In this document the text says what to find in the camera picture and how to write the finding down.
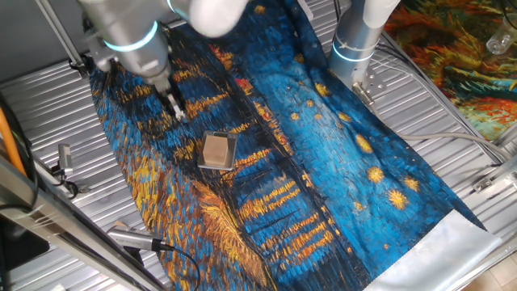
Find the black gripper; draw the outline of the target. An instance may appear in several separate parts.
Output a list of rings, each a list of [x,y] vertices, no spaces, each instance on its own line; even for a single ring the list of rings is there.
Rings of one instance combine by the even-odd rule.
[[[158,94],[162,104],[167,109],[174,110],[174,116],[177,120],[187,120],[187,113],[181,100],[181,92],[176,83],[170,80],[161,80],[158,82]]]

